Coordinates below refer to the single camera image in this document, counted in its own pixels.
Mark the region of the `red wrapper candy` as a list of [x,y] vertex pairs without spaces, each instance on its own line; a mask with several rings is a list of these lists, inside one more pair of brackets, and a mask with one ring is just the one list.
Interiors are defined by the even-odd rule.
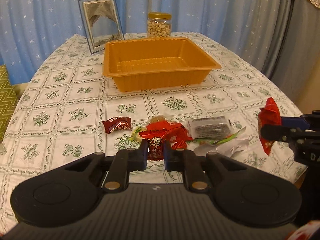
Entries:
[[265,139],[262,136],[262,128],[265,125],[281,125],[281,116],[279,108],[272,97],[269,97],[266,101],[265,107],[260,109],[260,113],[258,114],[258,133],[261,145],[263,147],[264,152],[269,155],[271,152],[271,148],[274,144],[274,140]]

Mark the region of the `dark red candy packet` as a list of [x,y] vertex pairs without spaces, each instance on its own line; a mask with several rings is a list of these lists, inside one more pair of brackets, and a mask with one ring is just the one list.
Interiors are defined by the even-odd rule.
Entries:
[[107,134],[117,130],[131,130],[131,118],[129,117],[116,116],[102,123]]

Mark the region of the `silver green snack wrapper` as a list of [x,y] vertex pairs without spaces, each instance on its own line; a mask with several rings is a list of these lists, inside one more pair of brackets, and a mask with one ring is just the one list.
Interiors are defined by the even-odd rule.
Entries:
[[231,157],[232,155],[242,152],[248,148],[249,139],[246,135],[246,127],[238,130],[233,135],[217,141],[215,143],[204,142],[200,144],[193,152],[197,156],[205,157],[207,153],[221,154],[226,157]]

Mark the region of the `red cartoon snack packet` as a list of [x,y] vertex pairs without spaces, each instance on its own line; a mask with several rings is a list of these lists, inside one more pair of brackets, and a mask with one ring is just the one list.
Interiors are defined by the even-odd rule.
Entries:
[[148,160],[158,161],[164,159],[164,142],[167,131],[165,129],[155,131],[141,131],[139,136],[148,141]]

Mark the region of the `beige pastry clear wrapper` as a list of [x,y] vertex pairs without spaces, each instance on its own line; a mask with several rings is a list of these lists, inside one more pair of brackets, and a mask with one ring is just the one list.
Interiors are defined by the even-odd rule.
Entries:
[[152,143],[162,143],[168,131],[168,121],[163,116],[152,118],[145,127],[137,127],[129,137],[129,141],[148,140]]

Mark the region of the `green floral tablecloth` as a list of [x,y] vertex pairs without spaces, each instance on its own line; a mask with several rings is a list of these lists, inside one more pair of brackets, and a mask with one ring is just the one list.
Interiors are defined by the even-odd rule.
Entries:
[[22,181],[93,152],[114,155],[137,148],[129,131],[106,134],[102,122],[128,116],[133,127],[163,116],[188,120],[223,115],[249,139],[236,160],[296,182],[306,167],[294,161],[284,142],[265,154],[257,116],[274,98],[283,116],[299,116],[295,104],[259,70],[221,44],[199,33],[184,33],[221,68],[198,85],[122,93],[103,76],[103,54],[92,55],[86,39],[74,35],[40,66],[11,117],[1,150],[1,232],[16,225],[10,206],[13,189]]

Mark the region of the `orange plastic tray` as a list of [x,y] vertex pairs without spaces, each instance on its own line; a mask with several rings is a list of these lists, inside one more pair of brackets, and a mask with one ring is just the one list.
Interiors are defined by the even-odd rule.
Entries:
[[107,43],[103,75],[121,92],[196,85],[221,66],[184,37],[143,38]]

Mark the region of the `green zigzag cushion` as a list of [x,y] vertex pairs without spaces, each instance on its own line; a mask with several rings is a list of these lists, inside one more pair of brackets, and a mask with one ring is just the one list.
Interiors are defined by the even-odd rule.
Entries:
[[5,65],[0,69],[0,140],[3,141],[10,119],[17,106],[18,98],[10,83]]

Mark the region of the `cashew jar gold lid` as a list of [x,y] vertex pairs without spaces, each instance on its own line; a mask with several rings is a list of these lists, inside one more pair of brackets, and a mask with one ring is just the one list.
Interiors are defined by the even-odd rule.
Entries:
[[165,12],[149,12],[147,20],[147,38],[163,38],[171,36],[171,14]]

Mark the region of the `blue framed sand picture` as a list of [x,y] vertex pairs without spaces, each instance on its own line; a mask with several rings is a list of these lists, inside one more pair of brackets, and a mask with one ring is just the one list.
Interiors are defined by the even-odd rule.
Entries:
[[91,54],[124,39],[116,0],[78,0],[78,4]]

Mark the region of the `blue star curtain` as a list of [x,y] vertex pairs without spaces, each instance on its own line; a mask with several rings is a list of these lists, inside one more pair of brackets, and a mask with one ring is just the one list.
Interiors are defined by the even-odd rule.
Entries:
[[[1,64],[26,83],[74,34],[84,35],[79,0],[1,0]],[[263,73],[274,67],[291,0],[116,0],[125,33],[146,31],[151,11],[172,15],[174,32],[202,33]]]

